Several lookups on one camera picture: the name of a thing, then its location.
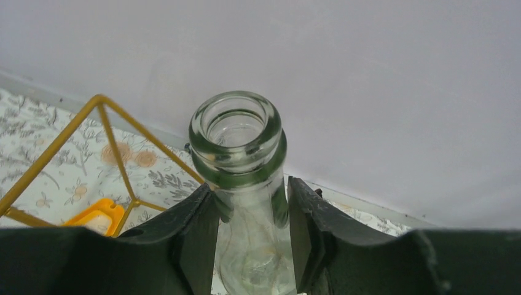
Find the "floral pattern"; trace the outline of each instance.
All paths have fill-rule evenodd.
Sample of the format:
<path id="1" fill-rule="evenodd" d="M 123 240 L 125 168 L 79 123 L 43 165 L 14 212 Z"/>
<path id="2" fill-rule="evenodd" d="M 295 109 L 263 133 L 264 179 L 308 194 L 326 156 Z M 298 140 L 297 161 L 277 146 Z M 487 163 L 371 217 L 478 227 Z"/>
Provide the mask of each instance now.
<path id="1" fill-rule="evenodd" d="M 74 117 L 68 111 L 0 88 L 0 199 Z M 141 135 L 113 128 L 118 150 L 135 195 L 161 207 L 172 207 L 190 195 L 198 182 Z M 169 147 L 192 166 L 189 152 Z M 127 207 L 130 196 L 101 123 L 87 119 L 13 204 L 52 224 L 63 224 L 100 198 Z M 408 227 L 355 208 L 334 203 L 346 214 L 382 232 L 401 235 Z M 123 230 L 160 212 L 139 206 Z M 23 227 L 0 217 L 0 227 Z M 214 272 L 212 295 L 228 294 Z"/>

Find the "white wall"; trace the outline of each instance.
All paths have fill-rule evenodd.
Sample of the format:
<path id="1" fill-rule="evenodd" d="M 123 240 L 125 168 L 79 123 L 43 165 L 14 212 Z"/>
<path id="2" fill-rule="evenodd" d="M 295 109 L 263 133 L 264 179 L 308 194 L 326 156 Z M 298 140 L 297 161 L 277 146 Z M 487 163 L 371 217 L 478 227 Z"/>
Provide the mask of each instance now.
<path id="1" fill-rule="evenodd" d="M 521 227 L 521 1 L 0 0 L 0 69 L 186 137 L 272 100 L 287 172 L 445 226 Z"/>

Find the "bottle lip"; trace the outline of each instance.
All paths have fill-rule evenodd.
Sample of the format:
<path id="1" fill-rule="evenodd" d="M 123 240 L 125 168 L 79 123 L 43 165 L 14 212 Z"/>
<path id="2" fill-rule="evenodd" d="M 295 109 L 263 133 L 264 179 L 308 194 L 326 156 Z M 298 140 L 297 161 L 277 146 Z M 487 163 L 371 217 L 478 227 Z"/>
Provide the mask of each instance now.
<path id="1" fill-rule="evenodd" d="M 206 110 L 231 98 L 244 98 L 257 103 L 265 113 L 265 122 L 262 131 L 252 141 L 241 146 L 225 147 L 207 137 L 202 122 Z M 267 156 L 276 148 L 281 131 L 280 115 L 269 100 L 253 92 L 236 90 L 215 95 L 196 110 L 190 121 L 189 140 L 192 152 L 204 162 L 217 167 L 233 167 Z"/>

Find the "bottle body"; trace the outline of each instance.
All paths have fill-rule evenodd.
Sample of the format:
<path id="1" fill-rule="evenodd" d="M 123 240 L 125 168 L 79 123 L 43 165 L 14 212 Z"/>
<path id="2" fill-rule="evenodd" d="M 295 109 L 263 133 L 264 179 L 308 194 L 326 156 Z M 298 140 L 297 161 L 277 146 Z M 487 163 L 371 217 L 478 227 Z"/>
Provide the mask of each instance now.
<path id="1" fill-rule="evenodd" d="M 221 212 L 215 263 L 230 294 L 296 294 L 279 115 L 250 92 L 215 96 L 190 124 L 194 166 Z"/>

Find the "yellow metal frame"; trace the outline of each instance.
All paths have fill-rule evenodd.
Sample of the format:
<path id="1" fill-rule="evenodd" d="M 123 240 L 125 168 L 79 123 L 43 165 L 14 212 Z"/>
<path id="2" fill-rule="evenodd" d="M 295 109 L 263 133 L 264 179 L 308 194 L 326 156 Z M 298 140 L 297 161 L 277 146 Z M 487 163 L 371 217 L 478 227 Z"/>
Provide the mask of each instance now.
<path id="1" fill-rule="evenodd" d="M 95 109 L 98 108 L 101 117 L 101 123 L 103 123 L 103 127 L 105 128 L 105 132 L 107 133 L 107 137 L 109 139 L 109 144 L 111 145 L 112 152 L 116 158 L 117 166 L 121 172 L 123 181 L 125 182 L 125 186 L 127 187 L 128 194 L 131 197 L 131 202 L 129 206 L 125 209 L 125 214 L 121 222 L 119 222 L 116 231 L 114 232 L 113 237 L 117 237 L 125 221 L 128 218 L 128 215 L 132 211 L 132 209 L 143 205 L 149 208 L 153 208 L 159 211 L 165 211 L 166 208 L 154 205 L 152 203 L 146 202 L 144 200 L 140 200 L 136 198 L 132 190 L 132 186 L 130 185 L 130 181 L 128 180 L 127 171 L 125 170 L 125 165 L 123 164 L 123 160 L 121 158 L 121 154 L 119 149 L 116 146 L 116 139 L 114 138 L 114 133 L 112 132 L 111 123 L 109 121 L 109 117 L 107 116 L 107 111 L 105 106 L 111 108 L 114 112 L 120 115 L 123 119 L 125 119 L 132 127 L 134 127 L 137 131 L 139 131 L 145 138 L 147 138 L 151 143 L 156 145 L 161 151 L 163 151 L 169 158 L 172 159 L 176 164 L 178 164 L 183 170 L 188 172 L 196 181 L 199 183 L 203 183 L 202 178 L 194 172 L 190 167 L 188 167 L 181 159 L 179 159 L 173 152 L 171 152 L 161 141 L 159 141 L 153 134 L 151 134 L 143 125 L 141 125 L 138 121 L 136 121 L 129 113 L 123 110 L 118 104 L 113 102 L 110 98 L 98 94 L 91 98 L 88 103 L 77 113 L 77 115 L 70 121 L 70 123 L 63 129 L 63 131 L 54 139 L 54 141 L 50 144 L 50 146 L 40 155 L 40 157 L 32 164 L 32 166 L 27 169 L 27 171 L 23 174 L 23 176 L 11 187 L 11 189 L 5 194 L 4 198 L 0 200 L 0 216 L 7 216 L 12 218 L 18 222 L 22 222 L 28 226 L 32 227 L 55 227 L 56 225 L 51 224 L 47 221 L 39 219 L 35 216 L 32 216 L 24 211 L 18 210 L 13 207 L 13 203 L 19 196 L 25 191 L 25 189 L 31 184 L 31 182 L 36 178 L 36 176 L 45 168 L 45 166 L 51 161 L 51 159 L 56 155 L 56 153 L 61 149 L 61 147 L 67 142 L 69 137 L 78 129 L 81 123 L 87 118 L 87 116 Z"/>

